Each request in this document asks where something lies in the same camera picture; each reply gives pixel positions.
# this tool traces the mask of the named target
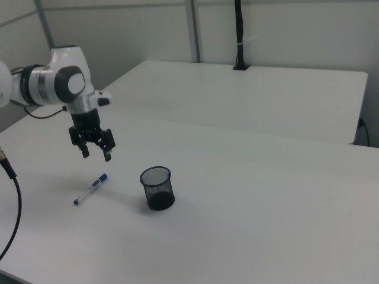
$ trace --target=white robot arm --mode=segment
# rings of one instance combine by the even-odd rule
[[[69,129],[72,144],[86,158],[89,156],[86,142],[93,142],[102,148],[106,161],[111,159],[115,142],[110,129],[100,128],[97,108],[112,103],[112,96],[94,89],[80,47],[52,49],[47,66],[33,65],[10,72],[0,61],[0,107],[9,101],[24,107],[66,105],[74,124]]]

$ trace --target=wall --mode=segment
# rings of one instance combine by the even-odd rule
[[[79,45],[102,89],[146,59],[192,62],[184,0],[42,1],[56,46]]]
[[[47,64],[50,50],[33,0],[0,0],[0,60],[9,69]],[[19,106],[0,109],[0,132],[25,116]]]
[[[274,4],[254,4],[265,2]],[[379,2],[250,1],[242,13],[246,63],[367,72],[362,116],[371,145],[379,147]],[[199,0],[198,18],[203,62],[233,64],[233,1]],[[366,145],[363,128],[357,143]]]
[[[247,63],[369,74],[362,116],[371,145],[379,147],[379,2],[243,3]],[[50,45],[80,45],[98,89],[146,59],[228,64],[235,60],[232,0],[41,0],[41,4]],[[32,0],[0,0],[0,6],[0,59],[9,67],[46,64],[48,48]],[[1,109],[0,131],[23,115],[12,105]],[[366,143],[363,129],[357,142]]]

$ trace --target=marker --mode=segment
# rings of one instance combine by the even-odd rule
[[[101,175],[101,177],[99,177],[89,188],[87,188],[85,190],[85,192],[83,192],[83,194],[81,196],[79,196],[78,198],[76,198],[73,203],[75,205],[79,205],[91,192],[93,192],[97,186],[102,183],[104,180],[107,179],[107,175],[105,173],[103,173]]]

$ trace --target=mesh cup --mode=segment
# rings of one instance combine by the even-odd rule
[[[171,172],[166,167],[156,166],[145,170],[140,177],[150,209],[161,211],[174,204]]]

